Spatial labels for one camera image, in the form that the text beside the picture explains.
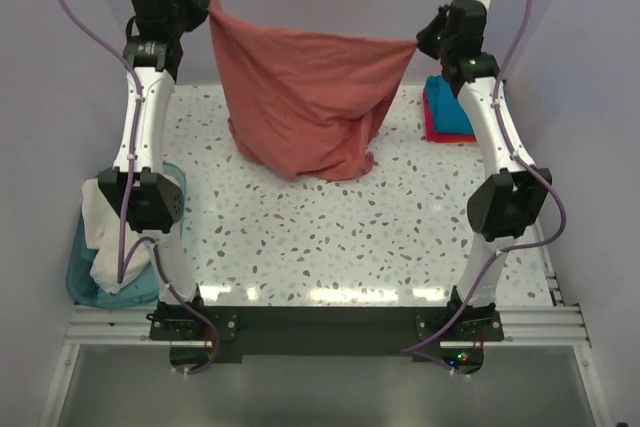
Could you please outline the salmon pink t shirt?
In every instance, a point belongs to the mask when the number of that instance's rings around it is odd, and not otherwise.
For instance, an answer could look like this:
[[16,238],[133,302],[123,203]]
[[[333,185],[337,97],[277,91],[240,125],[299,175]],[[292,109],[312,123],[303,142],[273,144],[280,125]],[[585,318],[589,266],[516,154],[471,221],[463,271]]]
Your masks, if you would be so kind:
[[380,130],[416,51],[406,39],[263,27],[209,0],[229,130],[248,160],[294,180],[367,175]]

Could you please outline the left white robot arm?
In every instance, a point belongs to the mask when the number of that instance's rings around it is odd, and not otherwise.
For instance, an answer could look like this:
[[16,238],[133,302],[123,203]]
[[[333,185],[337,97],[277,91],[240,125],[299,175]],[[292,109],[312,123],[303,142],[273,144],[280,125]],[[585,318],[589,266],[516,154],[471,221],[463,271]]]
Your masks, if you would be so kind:
[[131,0],[119,59],[127,71],[127,110],[119,151],[98,186],[119,219],[116,281],[146,248],[156,271],[159,299],[191,303],[198,287],[183,254],[180,223],[184,194],[166,174],[163,136],[183,57],[181,38],[208,16],[209,0]]

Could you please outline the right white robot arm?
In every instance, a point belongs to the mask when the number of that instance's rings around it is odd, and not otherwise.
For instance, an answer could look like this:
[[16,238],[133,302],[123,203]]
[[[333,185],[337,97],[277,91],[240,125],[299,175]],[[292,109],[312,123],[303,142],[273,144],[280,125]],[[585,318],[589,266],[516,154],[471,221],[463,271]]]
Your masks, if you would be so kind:
[[538,168],[510,118],[496,59],[484,52],[490,0],[453,0],[417,35],[418,49],[439,61],[442,76],[469,118],[485,179],[467,201],[471,252],[451,298],[465,308],[496,301],[507,254],[535,223],[551,173]]

